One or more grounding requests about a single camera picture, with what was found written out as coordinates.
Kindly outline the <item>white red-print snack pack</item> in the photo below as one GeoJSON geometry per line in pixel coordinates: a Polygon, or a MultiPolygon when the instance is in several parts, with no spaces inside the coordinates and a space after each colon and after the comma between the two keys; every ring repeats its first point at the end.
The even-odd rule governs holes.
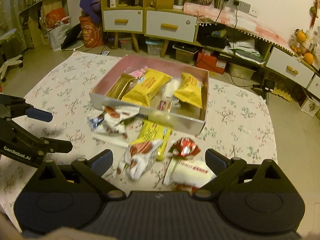
{"type": "Polygon", "coordinates": [[[169,186],[174,183],[199,189],[215,177],[216,174],[204,161],[172,159],[163,179],[163,184],[169,186]]]}

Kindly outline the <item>red foil candy wrapper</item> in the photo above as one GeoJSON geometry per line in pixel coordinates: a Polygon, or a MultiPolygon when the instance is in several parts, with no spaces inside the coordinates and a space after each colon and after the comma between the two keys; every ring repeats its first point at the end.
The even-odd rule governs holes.
{"type": "Polygon", "coordinates": [[[201,152],[199,146],[191,138],[181,138],[174,142],[169,152],[179,158],[191,159],[201,152]]]}

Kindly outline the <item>blue silver candy wrapper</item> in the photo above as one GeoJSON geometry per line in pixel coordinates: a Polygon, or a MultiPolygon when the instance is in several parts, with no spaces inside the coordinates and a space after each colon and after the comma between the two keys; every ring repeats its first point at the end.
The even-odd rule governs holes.
{"type": "Polygon", "coordinates": [[[105,114],[100,113],[97,116],[91,116],[89,115],[87,117],[87,123],[91,130],[95,130],[105,119],[105,114]]]}

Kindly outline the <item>white walnut snack bag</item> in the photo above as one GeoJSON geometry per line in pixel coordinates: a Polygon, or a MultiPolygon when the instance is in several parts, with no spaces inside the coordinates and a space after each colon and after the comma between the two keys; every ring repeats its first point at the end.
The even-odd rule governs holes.
{"type": "Polygon", "coordinates": [[[121,105],[111,107],[103,105],[105,114],[104,121],[95,129],[94,134],[104,135],[109,137],[120,137],[127,139],[127,133],[124,121],[135,117],[139,113],[140,108],[136,106],[121,105]]]}
{"type": "Polygon", "coordinates": [[[133,141],[119,161],[117,174],[125,173],[131,180],[138,181],[155,163],[162,142],[162,139],[133,141]]]}

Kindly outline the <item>yellow green snack packet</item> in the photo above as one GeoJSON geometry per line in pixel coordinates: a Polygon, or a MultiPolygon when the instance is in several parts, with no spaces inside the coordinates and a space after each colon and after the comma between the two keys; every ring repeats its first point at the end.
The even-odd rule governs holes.
{"type": "Polygon", "coordinates": [[[172,134],[172,128],[163,126],[148,120],[143,122],[142,129],[134,142],[147,142],[147,141],[154,141],[154,140],[161,140],[162,143],[160,144],[157,150],[157,161],[164,160],[164,153],[169,142],[169,138],[172,134]]]}

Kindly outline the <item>gold foil snack bar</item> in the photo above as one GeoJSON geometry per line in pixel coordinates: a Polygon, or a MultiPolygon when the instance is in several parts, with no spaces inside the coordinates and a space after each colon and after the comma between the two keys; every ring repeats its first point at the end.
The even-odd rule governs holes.
{"type": "Polygon", "coordinates": [[[109,98],[114,98],[120,100],[126,91],[128,90],[131,82],[135,78],[129,74],[123,73],[121,74],[120,78],[114,84],[114,86],[110,89],[110,91],[106,94],[109,98]]]}

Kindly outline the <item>clear biscuit pack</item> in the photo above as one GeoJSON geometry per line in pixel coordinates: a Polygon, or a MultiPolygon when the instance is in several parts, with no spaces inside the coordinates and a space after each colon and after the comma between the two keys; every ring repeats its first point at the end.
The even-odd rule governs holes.
{"type": "Polygon", "coordinates": [[[160,99],[155,104],[155,109],[160,111],[171,112],[174,107],[174,102],[172,100],[160,99]]]}

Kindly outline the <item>pink floral candy packet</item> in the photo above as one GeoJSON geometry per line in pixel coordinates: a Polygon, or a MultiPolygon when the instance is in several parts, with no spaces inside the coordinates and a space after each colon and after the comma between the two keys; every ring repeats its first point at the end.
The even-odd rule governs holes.
{"type": "Polygon", "coordinates": [[[145,66],[143,68],[134,70],[129,73],[129,76],[133,77],[134,79],[140,79],[141,77],[143,77],[146,74],[147,69],[148,69],[148,67],[145,66]]]}

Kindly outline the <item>large yellow snack bag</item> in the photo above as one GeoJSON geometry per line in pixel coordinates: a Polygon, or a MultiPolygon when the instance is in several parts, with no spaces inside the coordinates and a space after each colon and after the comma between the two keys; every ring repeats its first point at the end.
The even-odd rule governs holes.
{"type": "Polygon", "coordinates": [[[151,99],[170,80],[172,76],[155,69],[147,69],[135,86],[129,90],[121,100],[139,106],[150,107],[151,99]]]}

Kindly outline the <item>floral tablecloth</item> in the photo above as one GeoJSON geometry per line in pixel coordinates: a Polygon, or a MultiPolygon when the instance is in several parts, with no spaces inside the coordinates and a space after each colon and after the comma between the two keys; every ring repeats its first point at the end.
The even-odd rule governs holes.
{"type": "MultiPolygon", "coordinates": [[[[126,193],[135,190],[167,191],[163,179],[170,155],[154,163],[152,168],[131,181],[127,174],[117,173],[124,148],[93,138],[88,116],[99,111],[89,94],[94,86],[118,62],[119,57],[74,52],[55,67],[27,95],[26,101],[53,114],[49,123],[22,116],[16,122],[37,137],[69,140],[73,149],[67,154],[52,154],[58,164],[70,164],[77,158],[91,158],[105,149],[113,152],[113,165],[104,178],[126,193]]],[[[199,135],[188,135],[199,146],[197,159],[203,160],[207,149],[248,163],[259,164],[264,159],[276,159],[276,141],[268,107],[252,92],[226,82],[210,79],[206,124],[199,135]]]]}

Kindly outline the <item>pink silver cardboard box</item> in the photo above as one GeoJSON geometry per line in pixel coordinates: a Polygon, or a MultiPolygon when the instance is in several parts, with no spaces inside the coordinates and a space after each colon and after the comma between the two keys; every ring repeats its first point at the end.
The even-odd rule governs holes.
{"type": "Polygon", "coordinates": [[[206,124],[209,74],[170,61],[127,55],[90,91],[94,108],[138,107],[139,117],[199,135],[206,124]]]}

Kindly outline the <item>red cardboard box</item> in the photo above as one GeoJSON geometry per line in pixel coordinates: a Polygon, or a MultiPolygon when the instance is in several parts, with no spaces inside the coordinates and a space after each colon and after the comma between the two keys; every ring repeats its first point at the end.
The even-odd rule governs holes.
{"type": "Polygon", "coordinates": [[[199,52],[196,60],[196,67],[206,69],[210,72],[223,74],[226,70],[227,62],[218,59],[216,56],[199,52]]]}

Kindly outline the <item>white drawer cabinet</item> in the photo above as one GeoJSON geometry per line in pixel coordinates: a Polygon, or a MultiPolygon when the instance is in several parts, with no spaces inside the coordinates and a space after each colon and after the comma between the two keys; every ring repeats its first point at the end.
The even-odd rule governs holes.
{"type": "Polygon", "coordinates": [[[232,61],[247,63],[236,40],[258,42],[260,65],[276,72],[314,95],[319,95],[319,76],[312,65],[311,49],[291,44],[294,38],[312,33],[306,26],[309,10],[319,0],[101,0],[106,32],[143,34],[179,41],[222,52],[232,61]]]}

